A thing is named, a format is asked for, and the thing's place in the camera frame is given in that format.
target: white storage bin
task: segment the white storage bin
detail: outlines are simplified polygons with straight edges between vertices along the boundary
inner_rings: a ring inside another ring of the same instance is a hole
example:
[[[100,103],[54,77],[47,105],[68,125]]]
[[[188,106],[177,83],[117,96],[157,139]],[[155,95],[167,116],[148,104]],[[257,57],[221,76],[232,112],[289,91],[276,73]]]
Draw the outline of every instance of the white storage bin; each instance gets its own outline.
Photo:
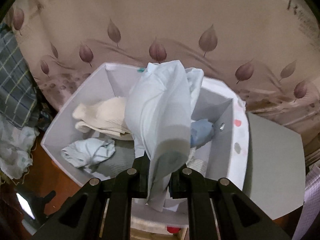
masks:
[[[65,161],[60,151],[74,141],[86,139],[88,134],[75,129],[72,112],[79,105],[93,105],[114,96],[126,97],[139,80],[137,68],[120,64],[102,64],[78,88],[57,114],[41,142],[54,162],[78,185],[90,178],[105,178],[101,174],[89,174]],[[229,178],[243,188],[248,158],[249,131],[244,103],[223,82],[204,78],[199,99],[192,114],[193,120],[207,118],[214,123],[215,136],[211,142],[196,151],[198,158],[208,162],[206,177]],[[147,205],[132,203],[132,215],[171,225],[187,225],[186,214],[163,210],[158,212]]]

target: gray cloth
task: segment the gray cloth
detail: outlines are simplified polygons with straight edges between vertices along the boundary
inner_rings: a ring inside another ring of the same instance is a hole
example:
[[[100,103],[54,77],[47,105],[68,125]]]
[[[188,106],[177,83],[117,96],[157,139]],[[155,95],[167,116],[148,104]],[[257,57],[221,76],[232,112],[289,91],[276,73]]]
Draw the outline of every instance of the gray cloth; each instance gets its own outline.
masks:
[[[15,127],[34,127],[39,118],[33,77],[10,28],[0,25],[0,113]]]
[[[96,170],[106,177],[115,177],[121,171],[125,171],[132,167],[135,153],[134,153],[134,142],[133,141],[115,141],[115,153],[106,161],[100,163]]]

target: cream towel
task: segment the cream towel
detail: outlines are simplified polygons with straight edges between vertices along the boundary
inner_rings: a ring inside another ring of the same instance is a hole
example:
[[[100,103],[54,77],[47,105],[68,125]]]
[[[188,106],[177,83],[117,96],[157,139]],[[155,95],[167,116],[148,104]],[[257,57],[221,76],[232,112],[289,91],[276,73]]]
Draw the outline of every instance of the cream towel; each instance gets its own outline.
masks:
[[[86,133],[91,129],[119,140],[133,140],[131,132],[124,122],[126,98],[114,97],[93,106],[79,104],[73,118],[80,120],[76,129]]]

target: plaid fabric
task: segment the plaid fabric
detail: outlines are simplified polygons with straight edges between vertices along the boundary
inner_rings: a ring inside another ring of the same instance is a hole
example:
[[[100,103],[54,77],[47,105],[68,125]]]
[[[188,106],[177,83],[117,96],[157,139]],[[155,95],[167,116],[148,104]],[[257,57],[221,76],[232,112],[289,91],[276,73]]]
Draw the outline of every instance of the plaid fabric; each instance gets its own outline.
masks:
[[[33,77],[12,30],[0,24],[0,113],[15,127],[34,127],[39,118]]]

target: leaf pattern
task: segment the leaf pattern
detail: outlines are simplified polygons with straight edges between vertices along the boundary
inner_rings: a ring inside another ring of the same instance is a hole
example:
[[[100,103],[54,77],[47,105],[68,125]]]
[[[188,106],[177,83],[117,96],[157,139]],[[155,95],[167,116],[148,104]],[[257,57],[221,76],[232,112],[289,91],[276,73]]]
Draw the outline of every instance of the leaf pattern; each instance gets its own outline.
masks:
[[[57,51],[56,47],[51,42],[50,42],[50,44],[51,44],[51,50],[52,50],[53,55],[56,58],[58,58],[59,54],[58,54],[58,51]]]
[[[46,74],[47,76],[49,76],[49,66],[48,64],[44,61],[44,60],[41,60],[40,61],[40,66],[41,66],[41,70],[44,74]]]
[[[89,63],[92,67],[91,61],[93,60],[93,53],[87,45],[80,45],[79,56],[83,62]]]
[[[218,38],[213,28],[213,24],[209,29],[202,33],[199,39],[199,47],[204,51],[204,56],[207,52],[213,51],[218,44]]]
[[[118,27],[111,21],[111,19],[110,19],[110,22],[108,25],[108,36],[118,46],[118,43],[121,40],[121,33],[120,33]]]
[[[251,64],[251,60],[250,60],[249,62],[238,67],[238,69],[236,70],[235,76],[238,82],[245,81],[252,77],[253,71],[254,71],[254,67]]]
[[[296,85],[294,88],[293,94],[295,98],[303,98],[308,91],[307,84],[305,81],[300,82],[299,84]]]
[[[13,14],[13,27],[20,31],[22,24],[24,22],[24,12],[21,8],[16,8]]]
[[[164,46],[158,43],[156,39],[149,47],[149,55],[151,58],[158,61],[158,63],[160,63],[160,61],[164,61],[167,58],[167,52],[165,51]]]
[[[287,65],[280,73],[281,79],[290,77],[296,70],[296,60]]]

